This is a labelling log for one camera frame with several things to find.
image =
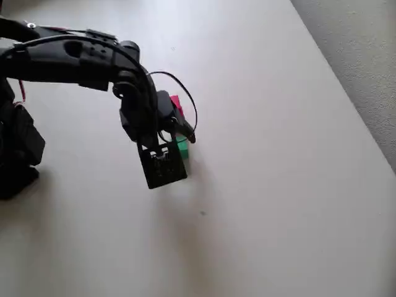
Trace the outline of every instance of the robotic arm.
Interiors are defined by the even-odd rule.
[[[137,144],[150,189],[186,178],[176,133],[196,141],[194,129],[166,91],[156,91],[140,65],[140,49],[131,41],[118,42],[94,30],[74,31],[0,18],[0,37],[16,40],[0,49],[0,199],[8,199],[32,181],[45,141],[15,95],[7,78],[32,82],[60,82],[107,91],[121,100],[121,124]],[[166,131],[172,140],[160,144]]]

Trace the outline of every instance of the white table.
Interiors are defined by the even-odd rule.
[[[199,127],[189,179],[151,191],[118,99],[27,84],[47,147],[0,204],[2,297],[386,296],[396,179],[289,1],[10,5],[136,41]]]

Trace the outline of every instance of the red wire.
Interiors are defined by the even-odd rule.
[[[26,101],[26,91],[25,91],[25,87],[24,87],[24,82],[22,82],[21,80],[19,80],[19,87],[20,87],[20,92],[22,93],[22,102]]]

